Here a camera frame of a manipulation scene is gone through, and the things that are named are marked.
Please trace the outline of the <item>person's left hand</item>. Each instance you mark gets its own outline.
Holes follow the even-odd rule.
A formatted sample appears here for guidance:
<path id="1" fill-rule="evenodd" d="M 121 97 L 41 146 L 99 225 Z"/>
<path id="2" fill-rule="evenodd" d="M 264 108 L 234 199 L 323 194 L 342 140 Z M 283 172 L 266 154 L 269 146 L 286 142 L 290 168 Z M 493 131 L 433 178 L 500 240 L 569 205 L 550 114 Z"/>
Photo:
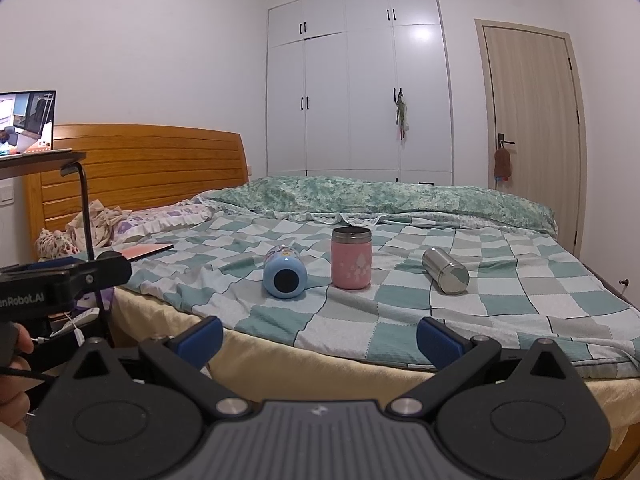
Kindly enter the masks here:
<path id="1" fill-rule="evenodd" d="M 31 354 L 34 351 L 34 343 L 28 331 L 21 324 L 15 324 L 17 328 L 17 341 L 15 348 L 19 352 Z M 14 356 L 10 363 L 14 370 L 30 370 L 28 362 L 21 356 Z M 17 431 L 26 434 L 27 426 L 25 417 L 29 411 L 29 397 L 26 393 L 28 381 L 24 377 L 1 376 L 0 390 L 0 418 L 1 423 Z"/>

